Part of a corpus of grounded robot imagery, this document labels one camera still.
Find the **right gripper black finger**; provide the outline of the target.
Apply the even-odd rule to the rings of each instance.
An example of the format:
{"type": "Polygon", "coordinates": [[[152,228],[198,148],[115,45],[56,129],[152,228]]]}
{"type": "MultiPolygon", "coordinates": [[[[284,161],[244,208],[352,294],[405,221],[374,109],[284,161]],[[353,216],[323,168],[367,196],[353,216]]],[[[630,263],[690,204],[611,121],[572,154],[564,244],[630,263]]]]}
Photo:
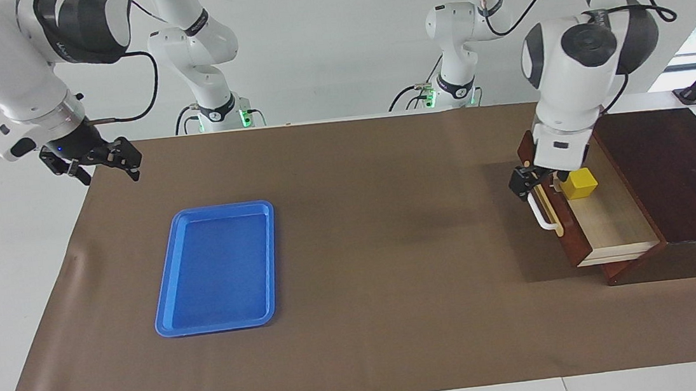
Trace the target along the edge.
{"type": "Polygon", "coordinates": [[[139,181],[142,153],[125,137],[116,137],[107,143],[109,166],[121,169],[133,182],[139,181]]]}
{"type": "Polygon", "coordinates": [[[41,154],[39,157],[53,174],[75,178],[85,186],[89,186],[92,182],[92,175],[80,167],[76,160],[67,163],[55,154],[41,154]]]}

